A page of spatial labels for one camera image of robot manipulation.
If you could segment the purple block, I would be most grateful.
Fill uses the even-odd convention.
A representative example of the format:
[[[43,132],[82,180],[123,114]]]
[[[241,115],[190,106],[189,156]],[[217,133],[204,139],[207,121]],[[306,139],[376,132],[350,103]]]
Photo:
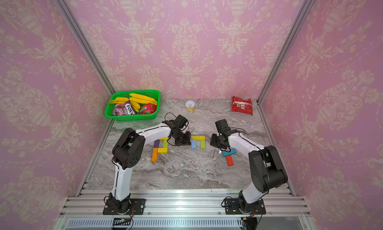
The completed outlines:
[[[154,142],[154,149],[158,149],[159,146],[160,146],[160,140],[156,140],[156,141]]]

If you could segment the small yellow block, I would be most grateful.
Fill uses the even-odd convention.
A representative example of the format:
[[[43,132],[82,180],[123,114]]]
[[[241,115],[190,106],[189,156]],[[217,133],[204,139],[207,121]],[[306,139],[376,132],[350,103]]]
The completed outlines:
[[[159,154],[166,154],[168,152],[168,148],[158,148]]]

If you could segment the orange block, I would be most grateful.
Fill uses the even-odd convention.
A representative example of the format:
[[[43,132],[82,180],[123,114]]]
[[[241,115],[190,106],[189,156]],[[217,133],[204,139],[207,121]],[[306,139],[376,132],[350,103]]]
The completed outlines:
[[[153,149],[153,154],[152,154],[152,159],[151,159],[151,161],[152,161],[152,162],[157,162],[157,158],[158,158],[158,148],[154,148],[154,149]]]

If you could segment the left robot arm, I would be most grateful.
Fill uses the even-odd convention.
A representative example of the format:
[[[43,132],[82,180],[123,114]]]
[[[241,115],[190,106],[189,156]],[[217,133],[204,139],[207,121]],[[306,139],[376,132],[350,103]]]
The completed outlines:
[[[112,150],[112,163],[115,165],[115,178],[112,191],[104,198],[103,215],[134,215],[131,200],[131,177],[134,167],[139,163],[144,147],[162,138],[173,138],[176,146],[191,145],[190,132],[184,132],[187,120],[167,120],[140,130],[127,128]]]

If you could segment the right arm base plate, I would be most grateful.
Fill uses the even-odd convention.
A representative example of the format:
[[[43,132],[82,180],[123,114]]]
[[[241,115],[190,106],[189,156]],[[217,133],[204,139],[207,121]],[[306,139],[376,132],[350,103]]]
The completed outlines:
[[[264,201],[261,199],[255,203],[247,204],[246,202],[241,202],[238,199],[232,197],[226,197],[221,202],[221,207],[225,209],[227,215],[265,215],[266,209]]]

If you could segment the light blue block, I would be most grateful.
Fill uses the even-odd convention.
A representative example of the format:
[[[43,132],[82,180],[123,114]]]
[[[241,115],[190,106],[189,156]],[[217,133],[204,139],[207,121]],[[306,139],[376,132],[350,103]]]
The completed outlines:
[[[196,140],[191,140],[191,148],[196,149]]]

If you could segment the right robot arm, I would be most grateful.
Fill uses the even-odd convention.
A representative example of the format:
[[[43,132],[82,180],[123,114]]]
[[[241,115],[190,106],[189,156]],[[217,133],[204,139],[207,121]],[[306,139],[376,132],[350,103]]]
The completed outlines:
[[[238,131],[229,133],[213,134],[210,145],[221,152],[235,149],[247,157],[251,183],[239,192],[237,201],[243,213],[256,213],[256,209],[262,205],[262,198],[271,189],[288,182],[286,170],[276,147],[260,145]]]

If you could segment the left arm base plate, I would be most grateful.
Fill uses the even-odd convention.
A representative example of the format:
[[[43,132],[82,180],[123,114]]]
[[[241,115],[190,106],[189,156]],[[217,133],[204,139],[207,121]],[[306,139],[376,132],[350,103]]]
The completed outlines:
[[[103,215],[135,215],[144,214],[146,199],[130,199],[130,202],[112,203],[107,200],[104,206]]]

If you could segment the red block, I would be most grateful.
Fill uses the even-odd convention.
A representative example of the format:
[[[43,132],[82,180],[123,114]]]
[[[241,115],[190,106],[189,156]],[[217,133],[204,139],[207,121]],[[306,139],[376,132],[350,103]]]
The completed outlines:
[[[225,158],[226,158],[228,166],[233,166],[234,165],[234,162],[233,162],[233,159],[232,159],[231,155],[227,155]]]

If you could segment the yellow-green long block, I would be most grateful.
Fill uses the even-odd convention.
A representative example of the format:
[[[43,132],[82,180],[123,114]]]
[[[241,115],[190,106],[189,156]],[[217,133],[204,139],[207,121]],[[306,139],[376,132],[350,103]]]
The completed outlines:
[[[192,136],[192,140],[205,140],[205,136]]]

